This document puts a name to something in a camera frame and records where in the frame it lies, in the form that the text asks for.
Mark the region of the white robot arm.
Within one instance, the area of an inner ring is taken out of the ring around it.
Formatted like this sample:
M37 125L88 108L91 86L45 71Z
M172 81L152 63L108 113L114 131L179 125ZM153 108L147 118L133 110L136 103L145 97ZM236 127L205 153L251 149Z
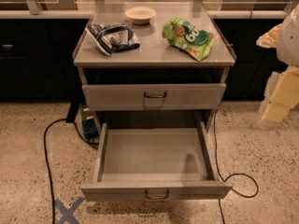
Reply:
M288 65L284 72L273 72L268 78L259 109L260 123L273 127L299 105L299 6L283 23L260 36L256 45L275 48L278 59Z

